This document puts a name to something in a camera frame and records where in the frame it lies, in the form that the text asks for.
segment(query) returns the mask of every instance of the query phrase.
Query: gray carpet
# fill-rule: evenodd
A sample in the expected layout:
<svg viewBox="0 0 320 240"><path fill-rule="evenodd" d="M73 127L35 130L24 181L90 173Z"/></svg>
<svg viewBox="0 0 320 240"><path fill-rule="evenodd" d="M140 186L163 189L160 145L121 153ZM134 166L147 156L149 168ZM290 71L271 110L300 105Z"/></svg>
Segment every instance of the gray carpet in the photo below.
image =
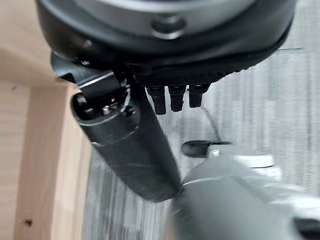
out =
<svg viewBox="0 0 320 240"><path fill-rule="evenodd" d="M212 84L203 106L224 141L272 153L283 167L285 181L320 195L319 41L320 1L300 0L285 45L256 67ZM187 140L214 140L209 121L203 110L188 104L182 112L158 119L185 176L201 159L184 156L180 146ZM94 153L82 238L159 240L167 206L168 202L152 204L134 195Z"/></svg>

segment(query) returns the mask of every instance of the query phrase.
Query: black cylindrical robot link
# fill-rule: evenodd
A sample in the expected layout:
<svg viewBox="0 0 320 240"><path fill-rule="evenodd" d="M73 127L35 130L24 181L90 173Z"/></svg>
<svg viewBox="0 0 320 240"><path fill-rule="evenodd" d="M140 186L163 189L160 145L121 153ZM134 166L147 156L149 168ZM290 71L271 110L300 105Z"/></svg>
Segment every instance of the black cylindrical robot link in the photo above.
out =
<svg viewBox="0 0 320 240"><path fill-rule="evenodd" d="M91 143L122 181L142 198L161 202L181 185L176 161L144 87L134 86L117 106L86 119L76 97L72 112Z"/></svg>

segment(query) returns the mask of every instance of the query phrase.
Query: textured black surface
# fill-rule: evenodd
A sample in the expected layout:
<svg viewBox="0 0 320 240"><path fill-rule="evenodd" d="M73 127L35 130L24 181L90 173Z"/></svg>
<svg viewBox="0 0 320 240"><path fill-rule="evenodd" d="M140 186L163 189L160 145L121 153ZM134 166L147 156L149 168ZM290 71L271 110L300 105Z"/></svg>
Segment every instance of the textured black surface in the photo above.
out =
<svg viewBox="0 0 320 240"><path fill-rule="evenodd" d="M291 26L281 38L267 49L247 54L213 58L201 62L154 68L151 74L135 73L138 83L146 87L203 85L219 81L225 76L246 70L265 60L287 39Z"/></svg>
<svg viewBox="0 0 320 240"><path fill-rule="evenodd" d="M114 110L94 120L76 116L82 130L118 177L145 200L173 198L181 180L174 156L144 87L132 87L127 116Z"/></svg>

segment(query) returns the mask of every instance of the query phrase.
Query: wooden panel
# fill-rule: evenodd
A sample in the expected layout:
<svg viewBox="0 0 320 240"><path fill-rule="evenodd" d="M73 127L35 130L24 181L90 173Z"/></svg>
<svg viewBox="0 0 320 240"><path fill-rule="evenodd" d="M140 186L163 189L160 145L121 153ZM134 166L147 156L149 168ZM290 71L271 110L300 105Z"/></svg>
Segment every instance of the wooden panel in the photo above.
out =
<svg viewBox="0 0 320 240"><path fill-rule="evenodd" d="M78 90L69 89L67 99ZM85 209L91 147L76 124L69 105L65 109L51 239L80 240Z"/></svg>
<svg viewBox="0 0 320 240"><path fill-rule="evenodd" d="M50 54L40 64L14 48L0 48L1 79L30 86L53 86L57 84L55 73L49 68Z"/></svg>
<svg viewBox="0 0 320 240"><path fill-rule="evenodd" d="M68 87L31 90L15 221L17 240L72 239L72 229L81 229L82 222L74 223L74 216L81 217L84 210L81 188L86 189L90 147L70 113L72 91ZM78 181L79 173L83 175Z"/></svg>
<svg viewBox="0 0 320 240"><path fill-rule="evenodd" d="M66 95L63 87L31 90L16 210L17 240L50 239Z"/></svg>
<svg viewBox="0 0 320 240"><path fill-rule="evenodd" d="M0 239L14 239L30 89L0 81Z"/></svg>
<svg viewBox="0 0 320 240"><path fill-rule="evenodd" d="M49 66L50 49L40 30L35 0L1 1L0 23L1 48L13 48Z"/></svg>

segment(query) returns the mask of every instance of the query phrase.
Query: bolt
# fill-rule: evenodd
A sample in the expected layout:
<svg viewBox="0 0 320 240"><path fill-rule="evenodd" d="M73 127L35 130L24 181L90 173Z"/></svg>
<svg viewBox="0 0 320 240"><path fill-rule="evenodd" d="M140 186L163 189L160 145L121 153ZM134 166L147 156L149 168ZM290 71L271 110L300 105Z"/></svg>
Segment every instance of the bolt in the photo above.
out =
<svg viewBox="0 0 320 240"><path fill-rule="evenodd" d="M103 112L103 115L108 115L111 113L111 109L110 109L110 106L104 106L102 108L102 112Z"/></svg>

